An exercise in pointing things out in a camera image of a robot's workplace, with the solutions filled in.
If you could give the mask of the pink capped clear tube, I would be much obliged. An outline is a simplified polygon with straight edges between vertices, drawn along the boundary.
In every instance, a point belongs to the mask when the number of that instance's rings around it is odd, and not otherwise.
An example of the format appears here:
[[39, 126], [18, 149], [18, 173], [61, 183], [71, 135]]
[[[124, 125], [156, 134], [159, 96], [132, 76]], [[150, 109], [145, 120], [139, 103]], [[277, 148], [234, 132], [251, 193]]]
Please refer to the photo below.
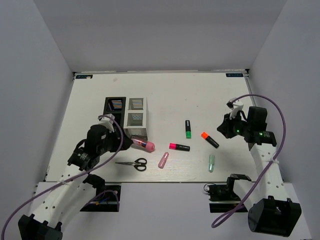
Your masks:
[[133, 136], [131, 140], [133, 146], [142, 148], [149, 153], [153, 152], [156, 148], [153, 142], [147, 141], [143, 138]]

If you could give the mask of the black handled scissors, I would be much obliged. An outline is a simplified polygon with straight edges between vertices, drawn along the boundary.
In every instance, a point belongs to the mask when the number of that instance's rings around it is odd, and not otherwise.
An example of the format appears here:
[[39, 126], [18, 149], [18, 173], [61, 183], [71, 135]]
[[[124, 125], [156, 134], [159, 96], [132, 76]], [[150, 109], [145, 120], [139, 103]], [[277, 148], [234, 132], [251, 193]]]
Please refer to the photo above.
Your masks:
[[147, 169], [148, 161], [145, 158], [138, 158], [132, 162], [116, 162], [115, 164], [133, 166], [137, 171], [144, 172]]

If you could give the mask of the green black highlighter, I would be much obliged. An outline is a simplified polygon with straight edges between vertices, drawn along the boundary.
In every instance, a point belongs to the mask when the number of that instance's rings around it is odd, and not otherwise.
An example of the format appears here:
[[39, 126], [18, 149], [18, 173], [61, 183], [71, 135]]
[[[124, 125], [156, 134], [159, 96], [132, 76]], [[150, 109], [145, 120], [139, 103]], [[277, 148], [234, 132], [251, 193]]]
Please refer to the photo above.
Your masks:
[[191, 131], [191, 123], [190, 120], [185, 121], [185, 136], [187, 139], [192, 138], [192, 131]]

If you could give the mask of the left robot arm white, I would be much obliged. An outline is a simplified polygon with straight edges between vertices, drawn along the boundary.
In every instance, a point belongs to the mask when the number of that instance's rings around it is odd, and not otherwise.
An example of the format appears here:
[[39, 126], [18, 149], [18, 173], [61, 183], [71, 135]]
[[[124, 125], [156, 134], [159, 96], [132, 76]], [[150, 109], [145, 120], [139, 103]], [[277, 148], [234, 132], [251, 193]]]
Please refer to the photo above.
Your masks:
[[32, 197], [46, 194], [43, 202], [18, 221], [23, 240], [60, 240], [63, 228], [80, 210], [94, 199], [105, 196], [106, 181], [93, 172], [102, 167], [100, 157], [107, 152], [113, 156], [132, 145], [117, 123], [95, 124], [86, 138], [78, 142], [67, 161], [59, 182]]

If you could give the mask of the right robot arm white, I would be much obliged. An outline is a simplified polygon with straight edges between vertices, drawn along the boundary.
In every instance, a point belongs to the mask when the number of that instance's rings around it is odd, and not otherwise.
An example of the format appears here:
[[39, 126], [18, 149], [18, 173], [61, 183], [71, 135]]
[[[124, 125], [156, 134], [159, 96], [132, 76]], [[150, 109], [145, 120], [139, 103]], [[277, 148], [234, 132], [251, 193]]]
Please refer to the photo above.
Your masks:
[[226, 195], [236, 200], [248, 211], [249, 229], [254, 233], [289, 237], [297, 224], [302, 209], [288, 195], [276, 158], [277, 141], [267, 130], [268, 112], [262, 107], [249, 107], [246, 118], [242, 117], [243, 105], [229, 104], [231, 109], [223, 117], [217, 130], [227, 139], [241, 136], [248, 144], [254, 160], [257, 180], [246, 175], [233, 175], [232, 183], [225, 188]]

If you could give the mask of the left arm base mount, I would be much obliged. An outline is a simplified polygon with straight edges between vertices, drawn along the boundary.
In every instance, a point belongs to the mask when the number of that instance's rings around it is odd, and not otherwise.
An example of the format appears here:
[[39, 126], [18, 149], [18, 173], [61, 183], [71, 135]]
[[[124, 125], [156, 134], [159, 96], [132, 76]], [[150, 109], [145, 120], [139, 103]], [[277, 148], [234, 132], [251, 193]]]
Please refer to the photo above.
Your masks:
[[105, 185], [105, 192], [96, 192], [96, 197], [87, 203], [80, 212], [117, 213], [120, 210], [121, 188], [119, 184]]

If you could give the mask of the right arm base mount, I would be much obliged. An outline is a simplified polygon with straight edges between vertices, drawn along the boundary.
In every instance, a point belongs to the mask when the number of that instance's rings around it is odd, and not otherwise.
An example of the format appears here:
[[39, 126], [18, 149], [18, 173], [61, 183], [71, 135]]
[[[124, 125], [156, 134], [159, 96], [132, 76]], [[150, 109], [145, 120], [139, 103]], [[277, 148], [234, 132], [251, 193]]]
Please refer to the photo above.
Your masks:
[[238, 205], [241, 199], [233, 191], [237, 180], [252, 181], [247, 175], [231, 174], [226, 183], [207, 183], [203, 186], [204, 193], [209, 196], [210, 213], [226, 213]]

